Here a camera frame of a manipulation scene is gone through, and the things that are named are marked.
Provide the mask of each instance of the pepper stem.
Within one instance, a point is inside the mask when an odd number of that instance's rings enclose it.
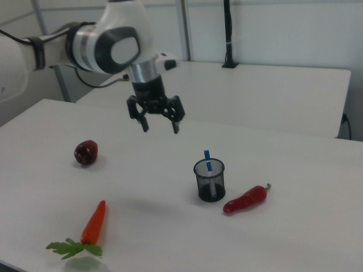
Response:
[[[265,187],[266,192],[271,188],[271,184],[267,183],[267,187]]]

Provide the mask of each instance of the black mesh cup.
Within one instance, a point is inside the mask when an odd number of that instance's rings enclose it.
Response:
[[[197,176],[198,195],[205,202],[221,200],[225,194],[225,181],[223,172],[225,165],[217,159],[210,159],[212,172],[208,172],[205,159],[194,165],[194,173]]]

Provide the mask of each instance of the red chili pepper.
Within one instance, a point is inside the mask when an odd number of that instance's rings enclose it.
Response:
[[[262,186],[253,187],[239,198],[228,201],[227,204],[224,205],[223,211],[227,214],[231,214],[235,211],[248,208],[251,205],[264,201],[267,196],[267,190],[270,189],[270,187],[270,183],[267,183],[266,188]]]

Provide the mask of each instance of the dark red fruit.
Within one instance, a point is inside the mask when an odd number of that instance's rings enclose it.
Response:
[[[74,150],[74,157],[82,165],[88,165],[95,162],[98,154],[98,146],[92,140],[80,143]]]

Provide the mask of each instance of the white table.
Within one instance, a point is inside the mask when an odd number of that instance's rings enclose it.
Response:
[[[262,65],[224,69],[220,63],[181,62],[163,74],[163,81],[168,97],[180,96],[187,119],[334,138],[350,75],[338,69]],[[127,111],[130,95],[132,85],[120,82],[95,89],[77,103]]]
[[[116,109],[43,100],[0,128],[0,260],[26,272],[363,271],[363,145],[202,121],[150,130]],[[93,139],[97,161],[75,162]],[[226,196],[197,196],[195,162],[210,149]],[[222,206],[271,183],[266,201]],[[104,257],[45,250],[78,240],[101,199]]]

